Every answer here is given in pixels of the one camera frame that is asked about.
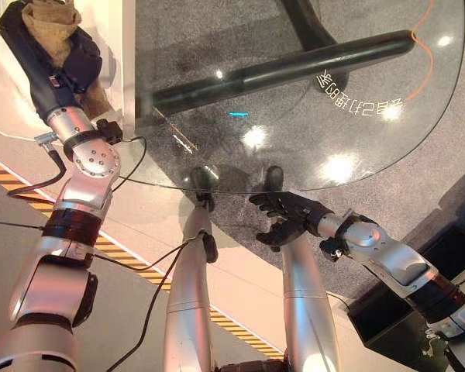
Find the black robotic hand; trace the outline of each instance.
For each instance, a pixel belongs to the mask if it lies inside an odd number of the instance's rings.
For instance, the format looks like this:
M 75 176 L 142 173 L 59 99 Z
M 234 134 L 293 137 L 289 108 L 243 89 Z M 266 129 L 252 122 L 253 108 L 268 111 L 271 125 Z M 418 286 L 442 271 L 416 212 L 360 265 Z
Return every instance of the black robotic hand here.
M 283 246 L 308 230 L 317 235 L 317 225 L 327 213 L 332 213 L 318 201 L 304 198 L 292 192 L 266 192 L 256 194 L 250 202 L 258 205 L 267 217 L 279 217 L 270 232 L 257 234 L 257 239 L 269 246 Z

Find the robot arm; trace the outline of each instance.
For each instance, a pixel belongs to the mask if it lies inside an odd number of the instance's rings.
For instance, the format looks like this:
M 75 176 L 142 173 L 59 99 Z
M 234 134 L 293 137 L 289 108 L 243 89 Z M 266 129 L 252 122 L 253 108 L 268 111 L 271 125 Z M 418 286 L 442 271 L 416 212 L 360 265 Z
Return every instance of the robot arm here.
M 285 219 L 269 233 L 259 234 L 260 241 L 281 245 L 305 230 L 322 237 L 320 247 L 330 260 L 346 255 L 368 268 L 447 341 L 450 363 L 465 370 L 465 294 L 418 252 L 390 238 L 365 216 L 350 211 L 340 217 L 294 193 L 261 194 L 250 200 L 267 215 Z
M 96 74 L 73 79 L 72 71 L 53 67 L 28 34 L 21 16 L 25 5 L 9 5 L 0 18 L 1 34 L 28 76 L 38 114 L 56 134 L 52 140 L 64 145 L 74 172 L 15 284 L 9 308 L 14 326 L 0 339 L 0 371 L 73 371 L 78 350 L 72 328 L 91 313 L 98 282 L 88 268 L 120 161 L 74 99 L 98 76 L 101 59 L 93 54 L 91 38 L 78 29 L 72 41 L 76 58 L 85 55 L 81 65 Z

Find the orange cable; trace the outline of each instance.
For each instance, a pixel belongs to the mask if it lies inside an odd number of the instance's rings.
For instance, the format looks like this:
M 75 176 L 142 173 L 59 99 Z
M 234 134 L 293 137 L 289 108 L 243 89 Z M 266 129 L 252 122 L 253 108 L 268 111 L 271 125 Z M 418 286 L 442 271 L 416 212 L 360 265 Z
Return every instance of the orange cable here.
M 415 91 L 413 91 L 413 93 L 411 93 L 407 98 L 405 98 L 405 101 L 410 101 L 412 100 L 413 98 L 415 98 L 417 95 L 419 95 L 419 93 L 422 91 L 422 89 L 427 85 L 427 83 L 429 82 L 429 79 L 431 78 L 431 75 L 432 75 L 432 71 L 434 70 L 434 57 L 432 56 L 432 53 L 430 51 L 430 49 L 421 41 L 417 38 L 417 36 L 415 35 L 415 31 L 417 30 L 417 28 L 424 23 L 424 21 L 427 19 L 427 17 L 429 16 L 429 13 L 431 12 L 431 9 L 432 9 L 432 6 L 434 5 L 434 1 L 435 0 L 429 0 L 429 7 L 427 8 L 427 10 L 425 11 L 424 15 L 421 17 L 421 19 L 415 24 L 415 26 L 413 26 L 413 29 L 412 29 L 412 39 L 419 45 L 421 46 L 426 52 L 427 54 L 429 55 L 429 71 L 427 72 L 427 76 L 425 77 L 425 80 L 420 84 L 420 86 L 415 89 Z

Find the glass table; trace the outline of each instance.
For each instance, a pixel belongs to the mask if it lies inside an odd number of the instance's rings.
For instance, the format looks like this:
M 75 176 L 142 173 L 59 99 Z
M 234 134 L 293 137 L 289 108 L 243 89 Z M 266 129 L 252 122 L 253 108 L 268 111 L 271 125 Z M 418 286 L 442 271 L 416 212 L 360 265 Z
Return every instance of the glass table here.
M 330 188 L 413 151 L 452 97 L 465 33 L 461 0 L 136 3 L 131 179 L 194 190 Z M 141 147 L 121 146 L 127 175 Z

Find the yellow and black striped tape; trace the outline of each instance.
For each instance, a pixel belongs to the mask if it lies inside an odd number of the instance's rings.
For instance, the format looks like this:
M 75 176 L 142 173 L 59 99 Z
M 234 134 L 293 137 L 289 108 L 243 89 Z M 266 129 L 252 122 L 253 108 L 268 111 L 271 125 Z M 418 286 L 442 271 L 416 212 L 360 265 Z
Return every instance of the yellow and black striped tape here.
M 0 165 L 0 185 L 3 186 L 7 191 L 14 190 L 16 188 L 21 188 L 26 186 L 23 182 L 21 182 L 14 174 L 9 173 L 3 166 Z M 39 198 L 43 200 L 47 200 L 41 194 L 33 191 L 29 194 L 22 194 L 25 196 L 29 196 L 32 198 Z M 26 201 L 30 206 L 35 208 L 38 212 L 43 213 L 46 217 L 50 217 L 53 211 L 53 206 L 45 203 L 35 202 L 35 201 Z M 110 240 L 106 239 L 104 236 L 98 236 L 97 241 L 95 243 L 95 248 L 107 256 L 120 262 L 121 264 L 130 265 L 131 267 L 138 268 L 138 267 L 145 267 L 146 263 L 139 260 L 138 258 L 134 257 L 130 253 L 123 250 L 120 246 L 115 245 Z M 147 279 L 149 282 L 153 284 L 159 284 L 162 279 L 163 275 L 158 271 L 153 269 L 148 269 L 145 271 L 138 271 L 139 276 Z M 164 291 L 169 291 L 171 289 L 172 281 L 170 279 L 166 279 L 162 289 Z M 222 313 L 216 311 L 214 308 L 210 308 L 210 320 L 214 322 L 217 326 L 224 328 L 227 332 L 233 334 L 234 336 L 242 339 L 245 343 L 249 344 L 254 349 L 257 349 L 267 357 L 271 359 L 284 359 L 284 355 L 279 353 L 278 350 L 272 348 L 267 343 L 265 343 L 262 339 L 258 338 L 240 324 L 234 322 L 232 319 L 224 316 Z

